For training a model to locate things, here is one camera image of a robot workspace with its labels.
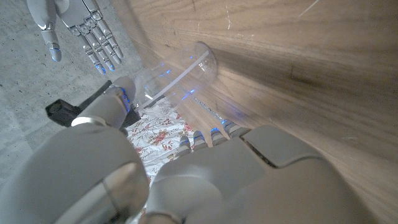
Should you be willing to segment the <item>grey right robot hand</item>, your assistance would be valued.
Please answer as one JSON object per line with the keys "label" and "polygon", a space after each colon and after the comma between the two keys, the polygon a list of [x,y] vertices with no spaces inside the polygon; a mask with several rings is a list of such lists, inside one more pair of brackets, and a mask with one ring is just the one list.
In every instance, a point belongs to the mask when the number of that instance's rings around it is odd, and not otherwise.
{"label": "grey right robot hand", "polygon": [[95,0],[27,0],[29,12],[41,30],[52,60],[59,62],[62,52],[55,23],[59,18],[77,37],[87,57],[100,74],[115,70],[124,57]]}

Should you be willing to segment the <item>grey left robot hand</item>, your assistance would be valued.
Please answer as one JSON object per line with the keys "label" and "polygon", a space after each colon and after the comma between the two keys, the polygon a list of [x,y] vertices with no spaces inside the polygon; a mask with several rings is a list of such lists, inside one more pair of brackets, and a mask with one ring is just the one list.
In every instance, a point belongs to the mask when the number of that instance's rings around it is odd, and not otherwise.
{"label": "grey left robot hand", "polygon": [[274,126],[181,138],[153,180],[121,126],[135,97],[118,78],[1,190],[2,223],[375,223],[338,171]]}

